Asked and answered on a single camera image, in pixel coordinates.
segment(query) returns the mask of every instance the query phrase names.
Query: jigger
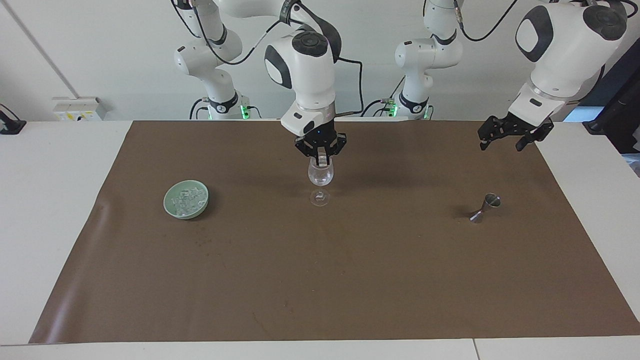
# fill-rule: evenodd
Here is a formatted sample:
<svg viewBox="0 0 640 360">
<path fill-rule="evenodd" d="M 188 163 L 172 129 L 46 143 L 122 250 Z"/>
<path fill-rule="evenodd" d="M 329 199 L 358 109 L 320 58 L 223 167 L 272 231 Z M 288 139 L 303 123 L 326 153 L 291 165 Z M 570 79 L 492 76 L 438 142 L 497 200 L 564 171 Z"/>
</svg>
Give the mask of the jigger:
<svg viewBox="0 0 640 360">
<path fill-rule="evenodd" d="M 474 216 L 472 216 L 469 220 L 474 224 L 480 224 L 483 221 L 484 213 L 491 209 L 499 208 L 502 204 L 500 197 L 495 195 L 494 193 L 488 193 L 484 196 L 484 203 L 482 204 L 482 209 L 476 211 Z"/>
</svg>

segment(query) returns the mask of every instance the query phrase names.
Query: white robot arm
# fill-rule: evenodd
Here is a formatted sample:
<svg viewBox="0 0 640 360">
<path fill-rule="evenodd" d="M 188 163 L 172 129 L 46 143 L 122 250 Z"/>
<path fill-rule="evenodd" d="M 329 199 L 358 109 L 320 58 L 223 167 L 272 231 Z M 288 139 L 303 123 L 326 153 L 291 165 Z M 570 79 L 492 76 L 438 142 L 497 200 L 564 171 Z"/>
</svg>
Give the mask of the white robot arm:
<svg viewBox="0 0 640 360">
<path fill-rule="evenodd" d="M 509 135 L 522 136 L 521 151 L 544 140 L 557 113 L 620 46 L 627 30 L 624 6 L 615 0 L 551 3 L 533 8 L 516 33 L 520 51 L 536 63 L 529 81 L 503 119 L 490 117 L 478 130 L 481 148 Z"/>
<path fill-rule="evenodd" d="M 232 61 L 242 53 L 243 46 L 239 36 L 222 23 L 220 10 L 212 0 L 178 0 L 177 9 L 198 38 L 176 50 L 173 56 L 176 66 L 183 73 L 202 81 L 207 90 L 207 103 L 212 119 L 248 117 L 243 107 L 248 105 L 249 99 L 236 90 L 228 72 L 217 69 L 224 63 L 209 49 L 200 25 L 209 38 L 211 47 L 225 61 Z"/>
<path fill-rule="evenodd" d="M 346 145 L 345 134 L 335 130 L 335 69 L 342 40 L 338 31 L 311 12 L 300 0 L 219 0 L 220 8 L 234 17 L 275 16 L 296 31 L 267 46 L 265 65 L 270 78 L 296 92 L 296 101 L 281 123 L 298 136 L 296 147 L 316 158 L 327 159 Z"/>
<path fill-rule="evenodd" d="M 458 1 L 462 6 L 464 0 Z M 394 101 L 397 116 L 421 119 L 428 107 L 433 78 L 429 69 L 444 69 L 459 64 L 462 43 L 457 39 L 458 21 L 453 0 L 429 0 L 424 13 L 424 25 L 431 38 L 414 39 L 396 49 L 396 63 L 404 70 L 404 88 Z"/>
</svg>

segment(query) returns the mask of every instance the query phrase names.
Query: power socket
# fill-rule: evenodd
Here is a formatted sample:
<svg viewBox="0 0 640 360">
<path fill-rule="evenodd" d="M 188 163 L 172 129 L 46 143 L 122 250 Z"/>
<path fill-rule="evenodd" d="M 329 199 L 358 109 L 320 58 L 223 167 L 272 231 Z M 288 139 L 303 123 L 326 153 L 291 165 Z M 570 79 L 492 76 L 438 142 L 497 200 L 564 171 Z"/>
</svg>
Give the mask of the power socket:
<svg viewBox="0 0 640 360">
<path fill-rule="evenodd" d="M 54 98 L 58 104 L 53 109 L 59 121 L 103 121 L 107 111 L 96 97 L 78 99 Z"/>
</svg>

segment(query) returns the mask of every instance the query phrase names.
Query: brown paper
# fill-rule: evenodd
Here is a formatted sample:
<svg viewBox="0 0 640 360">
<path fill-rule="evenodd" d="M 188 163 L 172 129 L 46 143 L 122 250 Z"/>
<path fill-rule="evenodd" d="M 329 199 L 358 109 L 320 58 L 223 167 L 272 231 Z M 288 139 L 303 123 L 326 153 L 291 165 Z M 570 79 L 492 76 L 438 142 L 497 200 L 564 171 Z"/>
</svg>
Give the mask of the brown paper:
<svg viewBox="0 0 640 360">
<path fill-rule="evenodd" d="M 477 122 L 338 123 L 329 205 L 276 122 L 136 122 L 31 338 L 381 340 L 640 334 L 535 146 Z M 164 212 L 197 179 L 211 203 Z M 483 224 L 466 218 L 495 192 Z"/>
</svg>

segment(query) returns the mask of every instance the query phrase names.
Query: white table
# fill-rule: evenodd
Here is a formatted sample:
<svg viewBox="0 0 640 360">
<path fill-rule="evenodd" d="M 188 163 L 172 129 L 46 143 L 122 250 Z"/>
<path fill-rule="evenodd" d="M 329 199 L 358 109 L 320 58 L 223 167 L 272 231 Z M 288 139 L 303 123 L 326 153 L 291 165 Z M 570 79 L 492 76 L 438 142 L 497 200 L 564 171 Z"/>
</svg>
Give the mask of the white table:
<svg viewBox="0 0 640 360">
<path fill-rule="evenodd" d="M 0 137 L 0 344 L 28 342 L 131 122 L 33 122 Z M 557 124 L 538 147 L 640 318 L 640 179 L 605 137 Z M 640 336 L 0 347 L 0 359 L 640 359 Z"/>
</svg>

